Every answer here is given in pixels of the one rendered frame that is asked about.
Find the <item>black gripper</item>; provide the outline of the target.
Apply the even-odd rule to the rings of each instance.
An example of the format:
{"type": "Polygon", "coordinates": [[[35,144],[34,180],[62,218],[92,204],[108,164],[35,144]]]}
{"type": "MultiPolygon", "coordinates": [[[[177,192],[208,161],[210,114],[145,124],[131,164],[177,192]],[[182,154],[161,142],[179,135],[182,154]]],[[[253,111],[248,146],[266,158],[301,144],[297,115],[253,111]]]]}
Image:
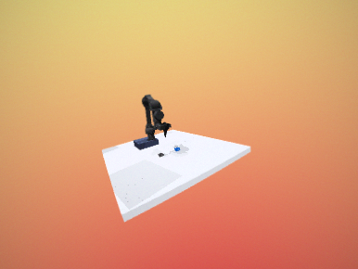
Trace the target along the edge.
{"type": "MultiPolygon", "coordinates": [[[[156,122],[159,123],[159,121],[161,122],[161,120],[153,119],[154,125],[155,125],[156,122]]],[[[168,129],[170,129],[171,127],[172,126],[169,123],[167,123],[167,127],[165,127],[165,130],[163,130],[165,138],[166,138],[166,134],[167,134],[168,129]]],[[[156,141],[156,138],[155,138],[155,135],[154,135],[154,132],[153,132],[154,130],[158,130],[158,129],[155,129],[155,127],[154,128],[149,127],[149,128],[145,129],[146,133],[151,134],[152,137],[154,138],[154,140],[156,141]]]]}

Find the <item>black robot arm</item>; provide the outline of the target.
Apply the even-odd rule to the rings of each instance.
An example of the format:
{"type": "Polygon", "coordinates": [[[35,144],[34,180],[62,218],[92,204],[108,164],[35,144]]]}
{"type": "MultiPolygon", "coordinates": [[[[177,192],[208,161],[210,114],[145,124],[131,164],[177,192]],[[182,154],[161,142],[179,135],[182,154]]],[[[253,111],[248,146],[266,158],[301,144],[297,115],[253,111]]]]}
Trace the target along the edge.
{"type": "MultiPolygon", "coordinates": [[[[160,111],[162,109],[160,102],[157,99],[154,99],[153,97],[151,97],[151,95],[145,95],[145,97],[142,99],[142,103],[143,103],[143,106],[144,106],[145,112],[146,112],[146,119],[147,119],[146,128],[149,128],[149,127],[154,128],[155,127],[155,129],[158,129],[160,131],[165,130],[165,127],[167,127],[167,122],[161,123],[159,121],[159,123],[156,122],[154,126],[151,123],[150,111],[152,113],[152,119],[161,120],[164,118],[164,113],[162,111],[160,111]]],[[[146,131],[145,131],[145,133],[146,133],[146,131]]],[[[146,133],[146,135],[147,135],[148,141],[154,139],[151,134],[146,133]]]]}

